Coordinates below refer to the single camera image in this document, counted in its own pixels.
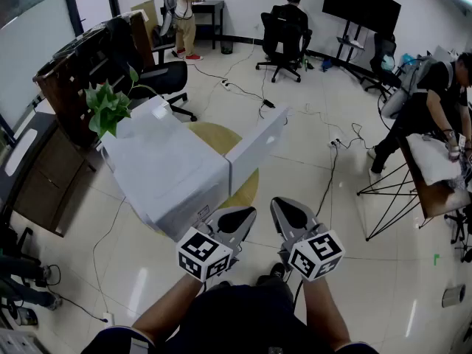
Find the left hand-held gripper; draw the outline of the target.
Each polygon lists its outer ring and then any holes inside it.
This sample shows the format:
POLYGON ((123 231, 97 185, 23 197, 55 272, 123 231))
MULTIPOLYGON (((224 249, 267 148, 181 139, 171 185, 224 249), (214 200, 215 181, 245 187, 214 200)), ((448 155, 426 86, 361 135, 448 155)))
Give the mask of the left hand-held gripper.
POLYGON ((237 261, 239 245, 257 217, 252 206, 217 210, 207 222, 191 226, 177 242, 177 263, 190 276, 206 282, 228 271, 237 261))

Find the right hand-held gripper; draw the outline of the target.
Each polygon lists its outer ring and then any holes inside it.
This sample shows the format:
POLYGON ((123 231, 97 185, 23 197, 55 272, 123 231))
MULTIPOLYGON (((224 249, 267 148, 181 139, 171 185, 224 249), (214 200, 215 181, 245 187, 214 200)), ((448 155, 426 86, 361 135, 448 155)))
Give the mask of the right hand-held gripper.
POLYGON ((285 240, 279 256, 288 271, 295 270, 312 282, 336 269, 345 249, 334 230, 326 230, 324 226, 313 229, 318 221, 308 206, 290 198, 275 197, 270 210, 276 230, 285 240))

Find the person's left forearm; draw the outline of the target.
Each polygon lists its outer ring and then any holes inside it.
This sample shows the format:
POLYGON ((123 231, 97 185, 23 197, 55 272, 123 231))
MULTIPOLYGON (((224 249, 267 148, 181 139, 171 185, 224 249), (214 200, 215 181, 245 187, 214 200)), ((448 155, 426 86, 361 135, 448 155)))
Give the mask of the person's left forearm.
POLYGON ((155 345, 172 336, 185 317, 203 283, 184 275, 167 293, 148 308, 132 325, 155 345))

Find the person's right forearm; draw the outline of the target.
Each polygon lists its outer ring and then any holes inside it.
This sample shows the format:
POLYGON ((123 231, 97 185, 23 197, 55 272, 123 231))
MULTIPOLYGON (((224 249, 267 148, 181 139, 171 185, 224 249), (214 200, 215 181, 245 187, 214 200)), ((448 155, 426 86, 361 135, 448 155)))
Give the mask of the person's right forearm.
POLYGON ((351 342, 346 323, 335 304, 325 278, 302 281, 307 327, 323 338, 333 351, 351 342))

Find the person's dark clothed body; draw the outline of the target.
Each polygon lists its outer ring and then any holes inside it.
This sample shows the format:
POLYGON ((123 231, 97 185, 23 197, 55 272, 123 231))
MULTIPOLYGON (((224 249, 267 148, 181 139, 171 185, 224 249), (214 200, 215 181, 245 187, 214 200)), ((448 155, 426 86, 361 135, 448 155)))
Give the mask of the person's dark clothed body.
POLYGON ((168 340, 155 345, 126 326, 100 331, 81 354, 378 354, 352 341, 338 351, 294 314, 286 283, 199 292, 168 340))

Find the white cloth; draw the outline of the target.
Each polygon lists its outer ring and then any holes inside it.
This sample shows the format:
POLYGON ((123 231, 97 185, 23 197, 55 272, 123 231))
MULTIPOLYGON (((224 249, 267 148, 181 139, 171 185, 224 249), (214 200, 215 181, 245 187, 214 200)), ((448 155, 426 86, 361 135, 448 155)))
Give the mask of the white cloth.
POLYGON ((456 180, 462 175, 460 163, 449 159, 445 143, 418 133, 407 136, 406 141, 427 186, 456 180))

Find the black office chair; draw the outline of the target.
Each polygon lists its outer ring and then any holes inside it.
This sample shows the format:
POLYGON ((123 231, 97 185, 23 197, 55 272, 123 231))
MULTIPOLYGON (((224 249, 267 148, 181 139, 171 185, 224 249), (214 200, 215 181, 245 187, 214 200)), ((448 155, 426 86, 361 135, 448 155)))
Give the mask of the black office chair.
POLYGON ((3 215, 0 215, 0 256, 26 260, 41 265, 41 261, 23 252, 24 244, 27 238, 32 237, 33 231, 26 227, 21 236, 18 235, 3 215))
POLYGON ((379 90, 383 101, 386 102, 388 99, 387 95, 392 94, 389 90, 391 88, 400 88, 402 83, 398 76, 398 72, 395 72, 396 62, 394 55, 397 48, 395 36, 388 35, 384 37, 379 33, 375 33, 374 45, 375 54, 369 62, 374 77, 362 77, 360 79, 360 84, 364 81, 368 81, 370 85, 364 90, 379 90))
POLYGON ((264 26, 263 51, 269 60, 259 62, 255 69, 261 66, 275 66, 276 69, 271 82, 275 83, 281 69, 290 72, 297 83, 301 82, 301 76, 297 72, 298 65, 302 62, 303 31, 299 24, 289 22, 272 13, 261 13, 264 26))
POLYGON ((126 57, 128 72, 132 80, 128 96, 132 99, 150 99, 155 96, 174 94, 183 90, 187 84, 187 64, 183 61, 145 66, 134 45, 129 46, 126 57))
POLYGON ((461 263, 472 263, 472 204, 457 209, 455 215, 445 214, 446 222, 456 224, 455 235, 451 238, 451 245, 460 251, 461 263))

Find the grey backpack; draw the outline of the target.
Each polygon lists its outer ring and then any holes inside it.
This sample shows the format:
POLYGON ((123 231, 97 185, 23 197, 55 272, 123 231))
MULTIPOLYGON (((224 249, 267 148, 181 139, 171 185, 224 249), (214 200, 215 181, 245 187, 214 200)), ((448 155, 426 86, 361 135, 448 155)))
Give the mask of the grey backpack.
POLYGON ((417 58, 403 66, 405 72, 400 87, 386 100, 380 110, 383 118, 395 119, 403 105, 417 92, 417 84, 426 76, 431 66, 436 62, 432 56, 417 58))
POLYGON ((163 0, 164 2, 164 13, 163 13, 163 24, 162 28, 160 31, 160 35, 164 37, 167 32, 169 31, 169 28, 171 24, 173 23, 173 16, 175 13, 175 9, 177 6, 177 0, 163 0))

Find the green plant in white pot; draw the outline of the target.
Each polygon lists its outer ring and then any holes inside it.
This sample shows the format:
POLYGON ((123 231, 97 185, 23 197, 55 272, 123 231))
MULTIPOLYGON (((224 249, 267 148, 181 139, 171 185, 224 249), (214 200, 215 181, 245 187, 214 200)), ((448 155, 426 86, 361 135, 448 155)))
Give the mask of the green plant in white pot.
POLYGON ((132 66, 129 66, 129 76, 131 77, 131 88, 128 94, 121 91, 115 93, 108 81, 97 88, 93 88, 89 84, 89 88, 85 89, 86 104, 90 112, 93 113, 88 128, 95 132, 100 139, 107 132, 116 136, 117 123, 124 118, 131 118, 131 110, 128 108, 131 100, 128 95, 134 89, 147 89, 152 96, 157 95, 150 86, 138 84, 139 75, 132 66))

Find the dark brown storage cart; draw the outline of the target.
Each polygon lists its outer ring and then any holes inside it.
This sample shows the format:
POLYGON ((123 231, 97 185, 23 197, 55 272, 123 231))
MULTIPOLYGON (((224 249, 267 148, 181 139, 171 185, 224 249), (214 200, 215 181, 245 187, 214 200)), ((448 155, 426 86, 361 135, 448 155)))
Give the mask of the dark brown storage cart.
POLYGON ((109 83, 128 94, 154 59, 145 29, 145 16, 137 10, 119 15, 79 35, 58 50, 33 77, 52 106, 60 129, 77 146, 87 149, 97 139, 89 129, 94 109, 86 90, 109 83))

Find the black side table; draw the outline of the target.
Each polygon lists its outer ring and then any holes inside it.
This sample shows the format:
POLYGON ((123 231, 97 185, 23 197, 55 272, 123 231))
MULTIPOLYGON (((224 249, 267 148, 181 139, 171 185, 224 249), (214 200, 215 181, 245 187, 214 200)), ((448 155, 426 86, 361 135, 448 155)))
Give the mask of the black side table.
POLYGON ((216 48, 216 43, 221 40, 224 28, 224 0, 206 0, 201 3, 195 3, 192 6, 194 16, 209 16, 210 24, 198 23, 196 20, 196 38, 202 40, 211 40, 212 48, 216 48))

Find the white sink basin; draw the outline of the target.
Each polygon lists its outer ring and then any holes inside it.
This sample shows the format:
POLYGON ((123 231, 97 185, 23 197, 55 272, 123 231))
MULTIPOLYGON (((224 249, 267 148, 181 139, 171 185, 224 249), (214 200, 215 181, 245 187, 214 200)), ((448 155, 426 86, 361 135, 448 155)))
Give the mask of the white sink basin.
POLYGON ((18 169, 22 159, 25 157, 27 151, 32 146, 32 143, 35 141, 37 135, 38 132, 35 129, 30 128, 26 130, 19 138, 19 141, 17 142, 15 148, 11 151, 11 154, 4 166, 4 171, 9 177, 11 177, 18 169))

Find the black television on stand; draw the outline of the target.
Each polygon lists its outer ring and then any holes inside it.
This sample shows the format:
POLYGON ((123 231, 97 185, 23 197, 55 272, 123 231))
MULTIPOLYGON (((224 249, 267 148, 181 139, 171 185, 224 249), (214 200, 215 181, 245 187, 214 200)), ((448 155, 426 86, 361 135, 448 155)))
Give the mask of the black television on stand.
POLYGON ((350 66, 351 54, 346 60, 340 55, 345 46, 362 51, 364 48, 348 38, 351 23, 357 25, 354 39, 357 39, 361 29, 367 29, 379 35, 382 39, 395 39, 394 31, 398 22, 401 5, 394 0, 324 0, 322 12, 342 18, 346 21, 343 35, 337 38, 339 49, 334 63, 344 67, 351 75, 363 80, 370 77, 372 72, 357 66, 350 66))

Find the cardboard sheet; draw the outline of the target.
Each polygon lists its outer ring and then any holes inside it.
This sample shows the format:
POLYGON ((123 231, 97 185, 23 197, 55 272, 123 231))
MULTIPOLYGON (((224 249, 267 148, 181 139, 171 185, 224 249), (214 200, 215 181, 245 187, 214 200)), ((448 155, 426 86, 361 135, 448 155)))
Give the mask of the cardboard sheet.
POLYGON ((148 40, 150 42, 150 45, 153 46, 153 30, 159 24, 154 0, 144 1, 141 4, 133 6, 131 10, 139 11, 142 13, 148 40))

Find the black framed window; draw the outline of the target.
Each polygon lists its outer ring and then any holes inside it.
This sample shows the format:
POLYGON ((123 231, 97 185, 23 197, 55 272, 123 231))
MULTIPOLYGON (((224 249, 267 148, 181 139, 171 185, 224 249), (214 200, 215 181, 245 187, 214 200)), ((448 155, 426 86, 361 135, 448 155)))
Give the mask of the black framed window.
POLYGON ((39 94, 37 71, 74 37, 66 0, 0 0, 0 116, 11 128, 39 94))

